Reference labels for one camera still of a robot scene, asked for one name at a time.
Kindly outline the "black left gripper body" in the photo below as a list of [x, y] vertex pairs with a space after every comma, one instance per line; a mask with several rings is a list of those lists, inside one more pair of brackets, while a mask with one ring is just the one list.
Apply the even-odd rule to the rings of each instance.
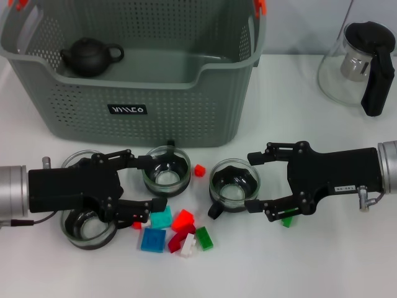
[[30, 170], [28, 189], [32, 213], [91, 209], [102, 221], [113, 220], [122, 196], [117, 170], [104, 155], [67, 168]]

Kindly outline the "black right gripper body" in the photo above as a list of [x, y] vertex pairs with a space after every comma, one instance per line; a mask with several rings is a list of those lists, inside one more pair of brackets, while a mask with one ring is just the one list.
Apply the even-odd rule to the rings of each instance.
[[287, 209], [296, 209], [299, 214], [313, 214], [321, 199], [353, 194], [360, 186], [368, 192], [383, 191], [375, 148], [318, 153], [303, 142], [288, 157], [287, 181], [292, 191]]

